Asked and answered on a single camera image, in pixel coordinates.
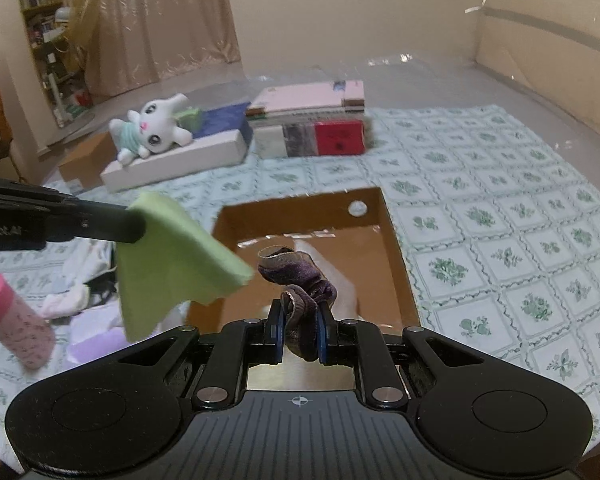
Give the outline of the purple velvet sock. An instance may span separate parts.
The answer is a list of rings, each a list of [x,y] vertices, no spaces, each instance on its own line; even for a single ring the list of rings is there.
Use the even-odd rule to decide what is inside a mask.
[[[285,315],[285,344],[305,360],[318,359],[318,321],[321,308],[330,309],[336,287],[306,252],[271,246],[258,253],[258,271],[265,281],[283,287],[280,294]]]

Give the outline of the light green cloth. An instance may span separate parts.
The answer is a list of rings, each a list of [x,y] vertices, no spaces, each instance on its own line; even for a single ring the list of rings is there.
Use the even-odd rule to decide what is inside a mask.
[[[125,337],[145,339],[185,301],[208,306],[246,286],[252,267],[172,198],[143,192],[128,208],[145,220],[135,243],[118,243],[117,279]]]

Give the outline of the small brown cardboard box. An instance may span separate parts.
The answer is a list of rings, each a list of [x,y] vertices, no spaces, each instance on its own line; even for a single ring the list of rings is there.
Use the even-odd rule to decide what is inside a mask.
[[[100,174],[117,156],[108,131],[96,133],[79,143],[59,164],[58,170],[68,185],[91,190],[102,185]]]

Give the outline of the pink patterned sock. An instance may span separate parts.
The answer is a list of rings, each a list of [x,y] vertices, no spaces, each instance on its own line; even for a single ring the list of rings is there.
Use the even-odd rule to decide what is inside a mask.
[[[47,363],[55,347],[55,333],[0,274],[0,344],[29,370]]]

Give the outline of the lavender cloth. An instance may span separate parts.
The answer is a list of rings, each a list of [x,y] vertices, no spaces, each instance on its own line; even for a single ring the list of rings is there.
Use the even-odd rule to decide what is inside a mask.
[[[71,319],[66,363],[73,368],[108,356],[129,344],[117,301],[91,307]]]

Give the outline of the white bunny plush toy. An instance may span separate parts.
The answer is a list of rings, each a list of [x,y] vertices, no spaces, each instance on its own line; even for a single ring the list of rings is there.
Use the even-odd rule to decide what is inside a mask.
[[[169,99],[149,101],[139,112],[130,110],[125,120],[111,119],[108,130],[118,149],[118,163],[126,167],[137,158],[148,159],[174,145],[181,148],[191,144],[193,133],[181,128],[175,118],[187,103],[186,96],[178,93]]]

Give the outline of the floral green white tablecloth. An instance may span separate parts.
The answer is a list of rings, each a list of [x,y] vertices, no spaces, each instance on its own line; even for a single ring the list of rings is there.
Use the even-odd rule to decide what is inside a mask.
[[[83,197],[129,203],[156,190],[178,200],[207,226],[221,206],[303,193],[377,186],[384,194],[406,263],[420,320],[428,328],[509,363],[539,372],[580,394],[592,416],[583,454],[600,450],[600,191],[522,122],[495,105],[431,110],[372,110],[374,131],[361,156],[263,159]],[[8,402],[30,380],[0,349],[0,460],[20,469],[6,440]],[[385,445],[360,444],[344,426],[340,400],[332,418],[300,424],[266,415],[258,430],[225,426],[234,478],[398,478],[415,468],[380,463]]]

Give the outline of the cluttered bookshelf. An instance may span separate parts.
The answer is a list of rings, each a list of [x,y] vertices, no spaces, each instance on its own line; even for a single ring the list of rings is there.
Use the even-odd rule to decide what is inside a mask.
[[[92,106],[79,61],[67,36],[70,6],[64,0],[19,0],[38,79],[57,125],[68,126]]]

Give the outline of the long white box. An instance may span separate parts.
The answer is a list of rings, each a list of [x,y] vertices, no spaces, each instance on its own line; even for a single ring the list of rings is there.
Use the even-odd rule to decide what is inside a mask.
[[[234,129],[204,136],[184,148],[174,148],[148,159],[137,158],[123,167],[114,160],[100,174],[109,192],[119,192],[196,172],[239,165],[245,158],[251,133]]]

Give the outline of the blue flat box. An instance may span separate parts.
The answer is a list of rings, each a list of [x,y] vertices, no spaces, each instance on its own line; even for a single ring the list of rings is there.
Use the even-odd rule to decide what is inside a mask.
[[[202,114],[202,126],[193,134],[193,138],[197,140],[230,130],[238,130],[242,134],[245,144],[249,145],[252,139],[252,128],[246,117],[248,107],[249,103],[243,102],[205,110]]]

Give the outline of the beige curtain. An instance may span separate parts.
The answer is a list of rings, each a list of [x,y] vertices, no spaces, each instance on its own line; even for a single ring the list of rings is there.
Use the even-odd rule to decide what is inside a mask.
[[[240,60],[230,0],[99,0],[98,10],[85,63],[98,98]]]

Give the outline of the pink book stack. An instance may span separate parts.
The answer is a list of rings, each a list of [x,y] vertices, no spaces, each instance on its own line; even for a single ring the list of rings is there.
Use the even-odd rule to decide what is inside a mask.
[[[332,80],[286,84],[263,89],[246,109],[247,117],[273,117],[314,110],[362,110],[362,80]]]

